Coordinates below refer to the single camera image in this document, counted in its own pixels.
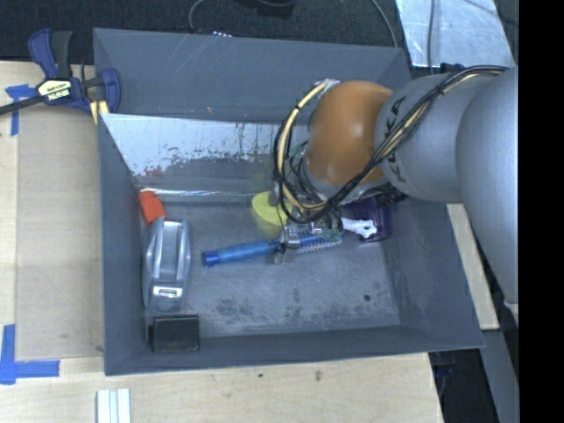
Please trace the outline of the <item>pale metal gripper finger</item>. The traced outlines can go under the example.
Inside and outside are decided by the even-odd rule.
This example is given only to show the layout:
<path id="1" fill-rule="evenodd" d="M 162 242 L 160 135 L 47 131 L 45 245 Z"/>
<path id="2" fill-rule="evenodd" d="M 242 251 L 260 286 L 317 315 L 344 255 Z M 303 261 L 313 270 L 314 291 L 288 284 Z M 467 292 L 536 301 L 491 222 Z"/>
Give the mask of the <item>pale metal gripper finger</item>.
<path id="1" fill-rule="evenodd" d="M 323 241 L 323 230 L 310 224 L 287 225 L 280 235 L 280 243 L 283 245 L 316 245 Z"/>
<path id="2" fill-rule="evenodd" d="M 291 263 L 297 256 L 318 253 L 342 244 L 342 234 L 297 234 L 289 241 L 278 243 L 274 263 Z"/>

